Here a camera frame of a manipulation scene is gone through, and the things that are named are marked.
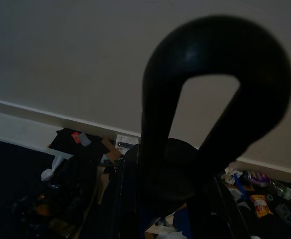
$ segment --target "white baseboard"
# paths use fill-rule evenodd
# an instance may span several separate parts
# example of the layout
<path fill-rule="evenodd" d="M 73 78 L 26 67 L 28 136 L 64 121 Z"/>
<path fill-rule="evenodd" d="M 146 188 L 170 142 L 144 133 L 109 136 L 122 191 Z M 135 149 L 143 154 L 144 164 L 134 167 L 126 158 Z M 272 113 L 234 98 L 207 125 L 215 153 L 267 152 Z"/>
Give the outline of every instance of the white baseboard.
<path fill-rule="evenodd" d="M 21 119 L 39 122 L 45 125 L 51 125 L 52 127 L 55 127 L 54 129 L 71 128 L 74 130 L 82 131 L 93 135 L 98 135 L 101 137 L 108 137 L 110 139 L 114 139 L 115 135 L 118 133 L 127 136 L 141 137 L 141 134 L 136 132 L 114 128 L 2 100 L 0 100 L 0 113 Z M 10 137 L 7 137 L 5 135 L 4 139 L 6 141 L 9 141 Z M 16 139 L 12 138 L 10 143 L 15 144 Z M 28 144 L 26 142 L 23 143 L 22 140 L 19 140 L 17 145 L 22 146 L 23 144 L 25 147 L 28 147 Z M 280 167 L 277 165 L 267 164 L 246 158 L 238 158 L 237 161 L 231 163 L 230 166 L 240 170 L 259 171 L 267 174 L 269 177 L 286 182 L 291 181 L 291 169 Z"/>

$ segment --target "yellow snack bag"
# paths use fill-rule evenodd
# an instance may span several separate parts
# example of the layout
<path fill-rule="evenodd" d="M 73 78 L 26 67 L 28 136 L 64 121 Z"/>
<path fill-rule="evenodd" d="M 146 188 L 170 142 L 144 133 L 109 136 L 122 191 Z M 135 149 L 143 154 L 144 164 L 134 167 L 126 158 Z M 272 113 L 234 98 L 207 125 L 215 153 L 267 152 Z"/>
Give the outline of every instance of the yellow snack bag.
<path fill-rule="evenodd" d="M 250 200 L 254 203 L 257 218 L 261 218 L 267 214 L 272 214 L 264 195 L 252 195 L 250 196 Z"/>

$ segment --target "black curved handle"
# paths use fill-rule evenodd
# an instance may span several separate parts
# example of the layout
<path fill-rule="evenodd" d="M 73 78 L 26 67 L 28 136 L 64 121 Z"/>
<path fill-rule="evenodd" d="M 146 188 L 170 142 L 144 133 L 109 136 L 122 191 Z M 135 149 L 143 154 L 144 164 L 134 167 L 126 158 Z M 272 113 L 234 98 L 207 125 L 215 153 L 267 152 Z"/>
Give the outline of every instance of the black curved handle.
<path fill-rule="evenodd" d="M 214 172 L 224 169 L 283 117 L 291 95 L 291 68 L 273 37 L 249 21 L 228 16 L 185 24 L 159 44 L 145 70 L 143 176 L 153 173 L 163 158 L 183 83 L 205 74 L 229 74 L 240 82 L 199 149 L 200 160 Z"/>

